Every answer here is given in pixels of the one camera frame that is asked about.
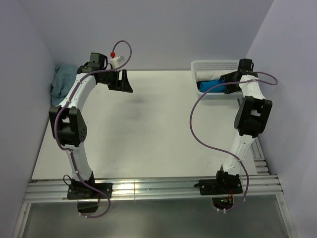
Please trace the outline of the bright blue t-shirt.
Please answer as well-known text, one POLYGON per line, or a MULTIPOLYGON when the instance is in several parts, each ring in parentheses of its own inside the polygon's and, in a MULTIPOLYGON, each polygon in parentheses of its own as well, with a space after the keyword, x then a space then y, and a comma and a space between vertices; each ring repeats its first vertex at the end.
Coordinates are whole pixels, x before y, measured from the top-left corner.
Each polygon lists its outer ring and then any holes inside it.
POLYGON ((210 88, 217 86, 214 89, 210 90, 210 93, 223 93, 225 91, 225 86, 221 84, 222 82, 220 82, 219 80, 202 81, 199 84, 199 91, 205 93, 210 88))

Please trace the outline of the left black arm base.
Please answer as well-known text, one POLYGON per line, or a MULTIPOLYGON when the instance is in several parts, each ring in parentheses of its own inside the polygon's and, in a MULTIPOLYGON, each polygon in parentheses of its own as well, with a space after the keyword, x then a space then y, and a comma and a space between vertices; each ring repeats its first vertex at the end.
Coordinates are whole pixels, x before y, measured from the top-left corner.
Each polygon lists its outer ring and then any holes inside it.
POLYGON ((112 195, 113 183, 96 183, 93 173, 84 182, 94 189, 86 187, 82 182, 72 179, 69 175, 63 176, 63 182, 68 186, 67 200, 97 199, 97 202, 78 202, 77 210, 80 213, 95 213, 99 207, 100 200, 110 200, 112 195))

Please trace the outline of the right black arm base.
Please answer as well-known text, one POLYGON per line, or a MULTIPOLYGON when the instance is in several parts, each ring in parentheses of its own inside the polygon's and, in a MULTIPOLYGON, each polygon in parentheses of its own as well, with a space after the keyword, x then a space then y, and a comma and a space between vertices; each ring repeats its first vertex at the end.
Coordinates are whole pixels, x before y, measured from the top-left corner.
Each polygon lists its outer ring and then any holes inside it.
POLYGON ((215 178, 201 179, 194 188, 198 188, 201 196, 220 195, 212 198, 216 209, 227 211, 234 206, 234 194, 242 194, 242 184, 239 174, 231 175, 222 168, 217 171, 215 178))

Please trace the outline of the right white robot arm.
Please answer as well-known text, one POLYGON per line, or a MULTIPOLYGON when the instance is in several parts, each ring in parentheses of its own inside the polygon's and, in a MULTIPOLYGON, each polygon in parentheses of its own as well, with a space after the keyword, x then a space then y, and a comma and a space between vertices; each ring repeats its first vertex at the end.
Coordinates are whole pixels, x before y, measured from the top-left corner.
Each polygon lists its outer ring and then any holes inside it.
POLYGON ((238 186, 241 161, 255 138, 263 133, 272 108, 272 101, 261 92, 259 77, 253 67, 251 59, 241 59, 235 72, 220 77, 220 82, 226 83, 225 94, 241 91, 243 100, 234 120, 237 134, 231 152, 216 173, 214 187, 219 193, 238 186))

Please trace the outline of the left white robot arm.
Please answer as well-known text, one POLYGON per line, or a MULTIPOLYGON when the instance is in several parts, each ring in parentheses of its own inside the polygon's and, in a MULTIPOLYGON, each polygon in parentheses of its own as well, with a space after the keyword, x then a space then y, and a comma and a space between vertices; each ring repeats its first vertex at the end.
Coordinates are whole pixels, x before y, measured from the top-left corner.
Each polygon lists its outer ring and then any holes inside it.
POLYGON ((90 60, 77 69, 75 82, 65 99, 49 109, 53 137, 71 163, 72 177, 69 192, 91 198, 97 193, 93 171, 85 152, 87 126, 82 116, 84 104, 97 84, 104 84, 112 91, 132 93, 127 78, 123 56, 111 52, 110 57, 91 53, 90 60))

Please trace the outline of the white rolled t-shirt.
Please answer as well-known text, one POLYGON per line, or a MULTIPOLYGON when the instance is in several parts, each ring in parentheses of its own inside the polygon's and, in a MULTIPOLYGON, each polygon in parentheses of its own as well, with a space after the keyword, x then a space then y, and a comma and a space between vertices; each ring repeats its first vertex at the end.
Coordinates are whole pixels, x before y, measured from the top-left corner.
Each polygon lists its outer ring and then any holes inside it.
POLYGON ((219 80, 222 75, 235 72, 235 70, 196 71, 194 77, 197 82, 219 80))

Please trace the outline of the white perforated plastic basket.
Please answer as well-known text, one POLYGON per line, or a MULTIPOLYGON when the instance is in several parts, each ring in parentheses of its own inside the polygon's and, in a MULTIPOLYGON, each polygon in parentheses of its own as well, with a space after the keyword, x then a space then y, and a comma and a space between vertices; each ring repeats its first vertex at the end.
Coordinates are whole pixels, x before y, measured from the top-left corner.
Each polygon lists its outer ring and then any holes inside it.
MULTIPOLYGON (((191 75, 194 83, 194 90, 199 98, 203 93, 199 91, 199 86, 194 73, 196 71, 212 71, 212 70, 237 70, 239 60, 194 60, 191 62, 191 75)), ((207 93, 203 100, 237 100, 242 98, 242 92, 232 94, 224 93, 207 93)))

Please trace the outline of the grey-blue crumpled t-shirt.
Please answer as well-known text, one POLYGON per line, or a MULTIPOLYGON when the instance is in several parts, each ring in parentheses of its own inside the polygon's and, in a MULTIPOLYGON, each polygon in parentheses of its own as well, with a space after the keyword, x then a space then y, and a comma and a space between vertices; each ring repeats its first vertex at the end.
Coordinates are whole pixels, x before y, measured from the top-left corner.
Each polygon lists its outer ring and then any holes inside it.
POLYGON ((77 68, 72 65, 60 64, 55 68, 54 80, 50 87, 52 106, 59 105, 65 99, 75 82, 76 75, 77 68))

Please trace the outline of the aluminium front rail frame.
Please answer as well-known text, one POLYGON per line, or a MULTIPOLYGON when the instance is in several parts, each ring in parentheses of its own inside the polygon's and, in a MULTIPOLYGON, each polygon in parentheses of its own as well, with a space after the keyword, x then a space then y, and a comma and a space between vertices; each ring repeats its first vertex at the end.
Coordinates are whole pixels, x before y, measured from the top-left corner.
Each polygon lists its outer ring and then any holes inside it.
MULTIPOLYGON (((194 187, 199 177, 176 178, 130 178, 107 179, 112 186, 112 201, 122 200, 152 200, 199 198, 200 192, 194 187)), ((243 189, 248 196, 275 195, 278 207, 283 217, 286 217, 287 205, 284 192, 277 175, 242 177, 243 189)), ((13 233, 13 237, 23 236, 27 218, 33 203, 65 202, 66 185, 60 179, 34 180, 27 185, 22 201, 22 207, 13 233)))

